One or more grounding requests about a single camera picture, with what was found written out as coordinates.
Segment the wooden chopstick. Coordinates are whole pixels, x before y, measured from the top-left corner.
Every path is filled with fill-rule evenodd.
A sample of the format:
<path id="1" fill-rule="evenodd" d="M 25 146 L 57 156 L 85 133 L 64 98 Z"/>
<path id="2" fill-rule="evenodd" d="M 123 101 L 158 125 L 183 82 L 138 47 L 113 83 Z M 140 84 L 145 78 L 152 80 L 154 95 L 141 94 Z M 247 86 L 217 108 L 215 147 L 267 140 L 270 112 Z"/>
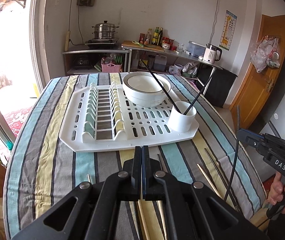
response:
<path id="1" fill-rule="evenodd" d="M 201 167 L 200 164 L 197 164 L 200 172 L 202 173 L 202 175 L 204 176 L 204 178 L 206 179 L 206 181 L 209 183 L 211 189 L 214 191 L 215 194 L 217 194 L 217 196 L 219 196 L 220 198 L 222 198 L 222 196 L 220 195 L 219 191 L 216 189 L 215 185 L 213 184 L 213 182 L 210 180 L 209 176 L 206 174 L 206 172 L 204 171 L 204 169 Z"/>
<path id="2" fill-rule="evenodd" d="M 147 227 L 147 224 L 146 224 L 145 216 L 143 214 L 143 205 L 142 205 L 142 201 L 141 200 L 138 200 L 138 209 L 139 209 L 139 213 L 140 213 L 140 218 L 142 220 L 142 228 L 143 228 L 143 232 L 145 234 L 145 238 L 147 240 L 150 240 L 148 227 Z"/>

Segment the wooden door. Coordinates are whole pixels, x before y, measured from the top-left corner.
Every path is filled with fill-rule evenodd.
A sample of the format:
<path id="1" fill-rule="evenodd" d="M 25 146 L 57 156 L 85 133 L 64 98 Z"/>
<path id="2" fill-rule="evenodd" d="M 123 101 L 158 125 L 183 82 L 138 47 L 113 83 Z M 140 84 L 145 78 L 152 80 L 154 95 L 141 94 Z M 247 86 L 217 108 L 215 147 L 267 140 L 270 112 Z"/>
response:
<path id="1" fill-rule="evenodd" d="M 280 67 L 274 69 L 267 67 L 258 73 L 253 63 L 249 65 L 241 86 L 229 107 L 233 122 L 237 124 L 236 107 L 239 106 L 241 128 L 249 128 L 254 122 L 268 100 L 283 68 L 285 59 L 285 15 L 262 15 L 257 41 L 262 41 L 266 36 L 280 39 Z"/>

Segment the striped tablecloth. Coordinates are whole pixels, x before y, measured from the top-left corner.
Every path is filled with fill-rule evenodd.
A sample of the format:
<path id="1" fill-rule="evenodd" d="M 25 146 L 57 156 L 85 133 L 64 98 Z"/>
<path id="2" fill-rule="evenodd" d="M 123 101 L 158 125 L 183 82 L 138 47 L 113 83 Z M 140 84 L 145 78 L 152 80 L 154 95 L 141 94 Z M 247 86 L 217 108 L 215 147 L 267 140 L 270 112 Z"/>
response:
<path id="1" fill-rule="evenodd" d="M 3 189 L 4 228 L 7 239 L 45 213 L 79 183 L 104 181 L 121 169 L 133 151 L 74 153 L 59 139 L 64 113 L 72 92 L 89 86 L 122 83 L 124 73 L 74 75 L 52 79 L 32 108 L 11 152 Z M 214 107 L 202 96 L 194 104 L 199 129 L 191 140 L 151 147 L 151 157 L 161 159 L 178 180 L 192 183 L 204 180 L 200 164 L 221 195 L 226 188 L 206 148 L 228 184 L 234 161 L 234 132 Z M 231 193 L 247 219 L 266 200 L 266 191 L 257 170 L 243 146 Z"/>

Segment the white cylindrical utensil cup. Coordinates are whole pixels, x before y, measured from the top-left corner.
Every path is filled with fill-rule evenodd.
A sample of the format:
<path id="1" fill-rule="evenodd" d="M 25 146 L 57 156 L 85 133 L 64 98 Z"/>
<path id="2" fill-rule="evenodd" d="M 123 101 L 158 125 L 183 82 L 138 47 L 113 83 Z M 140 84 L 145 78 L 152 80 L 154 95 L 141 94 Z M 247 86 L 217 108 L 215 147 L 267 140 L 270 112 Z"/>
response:
<path id="1" fill-rule="evenodd" d="M 197 114 L 197 110 L 185 101 L 176 101 L 173 106 L 167 126 L 171 131 L 187 132 Z"/>

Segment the plastic bags on door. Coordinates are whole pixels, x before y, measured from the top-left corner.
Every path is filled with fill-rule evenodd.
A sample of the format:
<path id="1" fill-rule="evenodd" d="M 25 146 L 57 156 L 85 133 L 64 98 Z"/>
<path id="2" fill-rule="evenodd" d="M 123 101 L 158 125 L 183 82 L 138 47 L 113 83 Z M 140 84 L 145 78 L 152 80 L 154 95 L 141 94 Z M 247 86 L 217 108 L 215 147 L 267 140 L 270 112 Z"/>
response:
<path id="1" fill-rule="evenodd" d="M 260 41 L 253 44 L 250 52 L 250 61 L 257 73 L 263 72 L 267 67 L 280 67 L 280 38 L 265 35 Z"/>

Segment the white electric kettle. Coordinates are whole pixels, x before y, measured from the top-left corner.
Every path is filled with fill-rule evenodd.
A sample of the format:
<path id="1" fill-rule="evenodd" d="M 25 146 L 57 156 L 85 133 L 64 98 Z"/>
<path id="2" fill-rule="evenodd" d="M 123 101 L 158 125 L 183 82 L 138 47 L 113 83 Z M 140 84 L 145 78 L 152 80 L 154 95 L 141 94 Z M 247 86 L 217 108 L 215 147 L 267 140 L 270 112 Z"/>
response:
<path id="1" fill-rule="evenodd" d="M 222 50 L 212 44 L 206 44 L 206 49 L 203 55 L 203 61 L 214 64 L 222 57 Z"/>

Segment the white plastic dish rack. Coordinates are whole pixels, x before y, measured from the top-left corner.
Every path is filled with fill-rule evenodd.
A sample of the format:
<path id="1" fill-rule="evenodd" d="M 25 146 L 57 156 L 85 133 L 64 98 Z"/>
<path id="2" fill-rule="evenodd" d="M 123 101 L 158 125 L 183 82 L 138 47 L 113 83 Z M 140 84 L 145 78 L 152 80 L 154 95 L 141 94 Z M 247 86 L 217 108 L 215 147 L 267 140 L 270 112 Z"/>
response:
<path id="1" fill-rule="evenodd" d="M 174 102 L 180 101 L 169 81 L 155 74 Z M 59 138 L 72 151 L 108 152 L 136 146 L 159 146 L 192 139 L 199 123 L 195 119 L 187 132 L 171 131 L 167 122 L 173 104 L 167 98 L 155 107 L 142 107 L 125 96 L 123 83 L 96 85 L 72 94 Z"/>

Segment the clear plastic storage container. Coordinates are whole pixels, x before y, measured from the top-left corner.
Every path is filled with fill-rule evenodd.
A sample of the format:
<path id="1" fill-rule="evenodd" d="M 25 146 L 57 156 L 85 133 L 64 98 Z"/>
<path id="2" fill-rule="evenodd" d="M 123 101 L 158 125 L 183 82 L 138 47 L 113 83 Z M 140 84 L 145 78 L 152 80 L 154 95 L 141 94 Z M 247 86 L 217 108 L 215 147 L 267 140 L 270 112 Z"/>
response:
<path id="1" fill-rule="evenodd" d="M 187 45 L 188 53 L 194 57 L 200 57 L 200 56 L 203 57 L 205 50 L 206 50 L 206 46 L 193 42 L 193 41 L 189 41 Z"/>

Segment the white ceramic bowl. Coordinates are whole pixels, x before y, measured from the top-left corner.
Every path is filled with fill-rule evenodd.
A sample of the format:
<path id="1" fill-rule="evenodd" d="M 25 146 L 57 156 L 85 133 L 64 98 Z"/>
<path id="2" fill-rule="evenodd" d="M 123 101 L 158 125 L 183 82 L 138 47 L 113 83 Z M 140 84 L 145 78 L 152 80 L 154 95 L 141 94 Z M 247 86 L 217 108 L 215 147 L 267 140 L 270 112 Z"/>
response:
<path id="1" fill-rule="evenodd" d="M 134 72 L 124 76 L 123 90 L 130 102 L 142 107 L 155 107 L 167 99 L 159 83 L 147 72 Z"/>

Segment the wooden cutting board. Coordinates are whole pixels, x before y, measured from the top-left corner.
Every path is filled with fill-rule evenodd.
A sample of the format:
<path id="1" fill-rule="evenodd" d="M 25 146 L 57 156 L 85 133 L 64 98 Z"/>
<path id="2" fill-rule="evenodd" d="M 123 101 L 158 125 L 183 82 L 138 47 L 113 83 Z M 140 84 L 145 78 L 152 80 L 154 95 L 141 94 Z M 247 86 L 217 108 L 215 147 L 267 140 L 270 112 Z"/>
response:
<path id="1" fill-rule="evenodd" d="M 121 46 L 123 48 L 132 48 L 132 49 L 147 49 L 151 51 L 156 51 L 156 52 L 164 52 L 164 49 L 161 48 L 160 46 L 156 46 L 153 44 L 141 44 L 137 41 L 124 41 L 122 42 Z"/>

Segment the pink plastic basket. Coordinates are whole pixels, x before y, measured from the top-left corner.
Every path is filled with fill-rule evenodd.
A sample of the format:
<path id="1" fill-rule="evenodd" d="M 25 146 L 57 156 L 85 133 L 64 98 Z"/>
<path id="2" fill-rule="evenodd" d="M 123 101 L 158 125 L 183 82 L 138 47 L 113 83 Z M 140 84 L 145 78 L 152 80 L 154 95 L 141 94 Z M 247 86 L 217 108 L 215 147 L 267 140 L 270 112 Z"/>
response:
<path id="1" fill-rule="evenodd" d="M 103 73 L 120 73 L 122 70 L 121 64 L 106 63 L 105 58 L 101 60 L 101 68 Z"/>

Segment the black induction cooker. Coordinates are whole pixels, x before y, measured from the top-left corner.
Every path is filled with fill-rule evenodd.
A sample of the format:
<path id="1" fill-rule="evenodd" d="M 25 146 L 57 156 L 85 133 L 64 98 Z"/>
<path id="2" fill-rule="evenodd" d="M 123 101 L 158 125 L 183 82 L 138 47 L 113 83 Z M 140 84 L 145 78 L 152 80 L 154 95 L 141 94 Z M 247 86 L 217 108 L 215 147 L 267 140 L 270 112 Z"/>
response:
<path id="1" fill-rule="evenodd" d="M 112 39 L 91 39 L 85 42 L 90 49 L 114 49 L 117 47 L 118 38 Z"/>

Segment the stainless steel steamer pot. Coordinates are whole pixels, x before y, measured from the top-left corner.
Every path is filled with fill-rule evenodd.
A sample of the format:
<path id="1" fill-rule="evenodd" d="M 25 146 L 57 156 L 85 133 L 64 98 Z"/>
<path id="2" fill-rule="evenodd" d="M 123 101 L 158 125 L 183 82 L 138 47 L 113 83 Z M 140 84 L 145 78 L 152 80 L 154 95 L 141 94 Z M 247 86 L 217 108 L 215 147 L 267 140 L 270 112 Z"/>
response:
<path id="1" fill-rule="evenodd" d="M 95 26 L 92 26 L 94 29 L 93 35 L 97 40 L 107 40 L 113 39 L 115 34 L 117 33 L 117 29 L 119 26 L 116 26 L 113 23 L 108 23 L 108 21 L 104 21 L 102 23 L 98 23 Z"/>

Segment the giraffe wall poster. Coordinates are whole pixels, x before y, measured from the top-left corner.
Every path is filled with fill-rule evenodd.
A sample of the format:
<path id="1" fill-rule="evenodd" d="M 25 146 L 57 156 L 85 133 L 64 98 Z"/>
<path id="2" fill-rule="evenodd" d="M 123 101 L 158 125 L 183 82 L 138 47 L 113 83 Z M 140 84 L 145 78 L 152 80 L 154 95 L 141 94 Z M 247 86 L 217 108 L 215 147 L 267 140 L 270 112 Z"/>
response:
<path id="1" fill-rule="evenodd" d="M 237 22 L 237 16 L 227 10 L 219 47 L 225 50 L 230 50 L 232 39 L 235 32 L 236 22 Z"/>

